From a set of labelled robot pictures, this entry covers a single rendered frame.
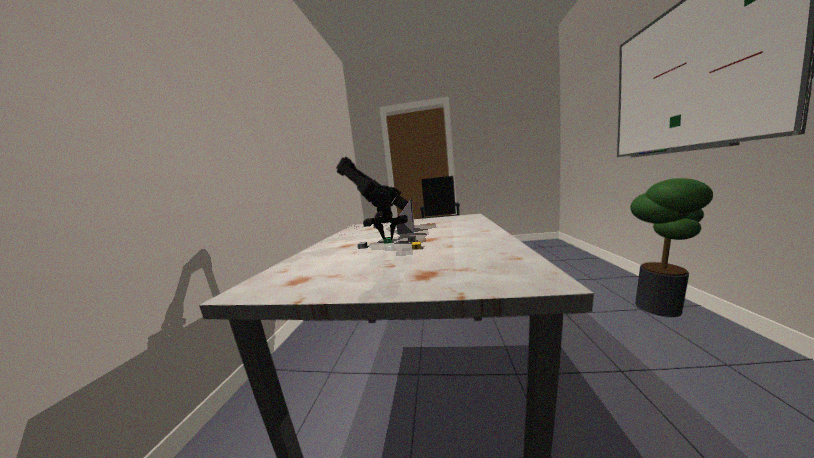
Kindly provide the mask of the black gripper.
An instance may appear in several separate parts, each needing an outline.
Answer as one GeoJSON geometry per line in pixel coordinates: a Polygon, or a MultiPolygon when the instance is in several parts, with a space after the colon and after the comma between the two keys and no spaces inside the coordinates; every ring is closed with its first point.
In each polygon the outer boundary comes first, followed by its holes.
{"type": "MultiPolygon", "coordinates": [[[[383,206],[381,206],[381,207],[377,207],[377,211],[384,210],[384,209],[385,209],[385,207],[388,207],[388,208],[389,208],[389,210],[391,210],[391,206],[390,206],[390,204],[388,204],[388,205],[383,205],[383,206]]],[[[391,240],[393,239],[393,235],[394,235],[394,230],[395,230],[395,227],[396,227],[398,224],[407,223],[407,221],[408,221],[408,218],[407,218],[407,216],[406,216],[406,215],[400,215],[400,216],[397,216],[397,218],[391,218],[391,219],[388,219],[388,222],[387,222],[387,223],[390,223],[390,222],[391,222],[391,225],[390,225],[390,230],[391,230],[391,240]]],[[[371,226],[372,224],[374,224],[373,228],[376,228],[376,229],[379,231],[379,233],[381,234],[382,238],[384,239],[384,238],[385,238],[385,234],[384,234],[383,224],[381,224],[381,223],[380,223],[380,224],[377,224],[377,222],[376,222],[375,218],[368,218],[368,219],[365,219],[365,220],[363,221],[363,226],[364,226],[364,227],[371,226]]]]}

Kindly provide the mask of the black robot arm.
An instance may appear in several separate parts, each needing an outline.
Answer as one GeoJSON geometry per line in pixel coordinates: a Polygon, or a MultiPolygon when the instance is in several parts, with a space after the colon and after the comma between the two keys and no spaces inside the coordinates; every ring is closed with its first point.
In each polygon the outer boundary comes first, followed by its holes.
{"type": "MultiPolygon", "coordinates": [[[[403,209],[405,208],[409,201],[400,196],[401,191],[399,191],[395,187],[380,185],[376,180],[371,179],[370,177],[359,171],[351,161],[352,160],[350,160],[347,157],[342,158],[337,166],[338,169],[337,173],[345,175],[352,182],[354,182],[357,185],[358,191],[361,192],[361,195],[367,201],[371,202],[375,207],[381,207],[383,205],[388,204],[390,204],[390,206],[393,206],[394,204],[403,211],[403,209]]],[[[392,211],[389,210],[388,207],[385,207],[384,210],[377,211],[375,215],[375,220],[377,224],[387,223],[388,219],[391,219],[392,216],[393,216],[392,211]]]]}

